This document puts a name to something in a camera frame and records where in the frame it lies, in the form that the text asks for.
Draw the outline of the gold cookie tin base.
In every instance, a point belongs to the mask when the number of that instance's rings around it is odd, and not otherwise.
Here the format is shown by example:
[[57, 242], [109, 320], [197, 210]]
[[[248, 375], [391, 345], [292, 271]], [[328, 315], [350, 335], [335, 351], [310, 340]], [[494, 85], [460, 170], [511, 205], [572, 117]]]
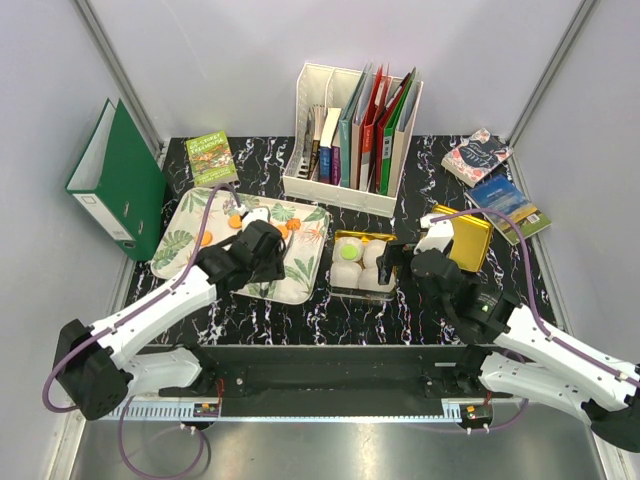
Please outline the gold cookie tin base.
[[[383, 240], [383, 241], [386, 241], [387, 244], [391, 241], [396, 240], [396, 236], [392, 234], [338, 230], [334, 236], [334, 244], [338, 238], [343, 236], [360, 238], [364, 243], [364, 248], [366, 243], [372, 239]], [[362, 259], [357, 263], [362, 267], [362, 271], [363, 271], [365, 267], [363, 265]], [[329, 275], [330, 292], [332, 296], [336, 296], [336, 297], [359, 299], [359, 300], [366, 300], [366, 301], [372, 301], [372, 302], [387, 302], [387, 301], [390, 301], [395, 294], [396, 285], [397, 285], [396, 273], [397, 273], [397, 268], [395, 267], [394, 274], [393, 274], [395, 276], [395, 288], [388, 293], [364, 291], [364, 290], [360, 290], [358, 286], [355, 289], [335, 288], [330, 285], [330, 275]]]

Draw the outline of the green sandwich cookie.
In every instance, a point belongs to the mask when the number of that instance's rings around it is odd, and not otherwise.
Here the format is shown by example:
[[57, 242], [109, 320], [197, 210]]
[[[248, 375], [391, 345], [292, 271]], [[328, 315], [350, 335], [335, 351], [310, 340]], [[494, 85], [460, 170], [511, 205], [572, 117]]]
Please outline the green sandwich cookie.
[[359, 247], [351, 243], [342, 244], [338, 251], [339, 258], [344, 261], [357, 261], [359, 252]]

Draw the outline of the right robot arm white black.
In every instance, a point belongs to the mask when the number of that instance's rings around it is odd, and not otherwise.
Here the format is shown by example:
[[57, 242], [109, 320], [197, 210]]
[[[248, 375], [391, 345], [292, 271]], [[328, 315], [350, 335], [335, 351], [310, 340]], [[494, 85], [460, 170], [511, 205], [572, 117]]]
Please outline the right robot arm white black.
[[534, 302], [522, 304], [464, 274], [449, 258], [452, 215], [420, 220], [416, 243], [393, 241], [377, 257], [385, 285], [401, 267], [439, 300], [466, 349], [454, 384], [466, 396], [482, 390], [519, 396], [563, 411], [602, 440], [639, 450], [639, 367], [605, 354], [543, 320]]

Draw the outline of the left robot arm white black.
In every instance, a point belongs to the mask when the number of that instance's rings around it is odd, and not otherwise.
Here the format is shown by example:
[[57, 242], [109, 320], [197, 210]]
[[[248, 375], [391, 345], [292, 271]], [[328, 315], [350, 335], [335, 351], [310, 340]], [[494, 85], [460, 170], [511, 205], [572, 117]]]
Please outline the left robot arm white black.
[[74, 319], [60, 330], [47, 385], [58, 382], [85, 419], [97, 420], [131, 396], [203, 396], [216, 388], [216, 363], [195, 346], [145, 354], [160, 333], [249, 283], [284, 277], [285, 241], [264, 220], [201, 250], [194, 263], [120, 312], [90, 326]]

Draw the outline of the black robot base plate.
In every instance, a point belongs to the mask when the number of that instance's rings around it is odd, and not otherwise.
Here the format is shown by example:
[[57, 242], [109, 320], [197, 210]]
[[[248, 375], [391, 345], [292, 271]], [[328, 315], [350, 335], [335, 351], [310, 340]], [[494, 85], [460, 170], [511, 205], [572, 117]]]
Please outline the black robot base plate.
[[167, 387], [163, 397], [212, 397], [222, 386], [224, 418], [256, 421], [348, 417], [409, 420], [443, 413], [444, 399], [485, 396], [456, 367], [463, 346], [210, 346], [204, 386]]

